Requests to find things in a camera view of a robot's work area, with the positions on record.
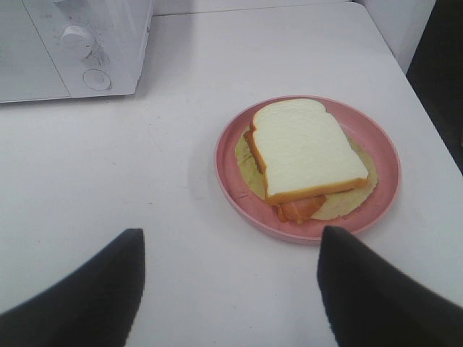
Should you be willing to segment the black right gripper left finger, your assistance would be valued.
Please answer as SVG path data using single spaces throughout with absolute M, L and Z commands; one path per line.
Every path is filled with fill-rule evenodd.
M 141 228 L 1 314 L 2 346 L 125 346 L 145 287 Z

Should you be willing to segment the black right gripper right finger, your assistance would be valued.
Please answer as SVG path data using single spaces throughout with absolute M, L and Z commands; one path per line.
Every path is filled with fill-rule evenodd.
M 318 286 L 338 346 L 461 346 L 462 308 L 326 226 Z

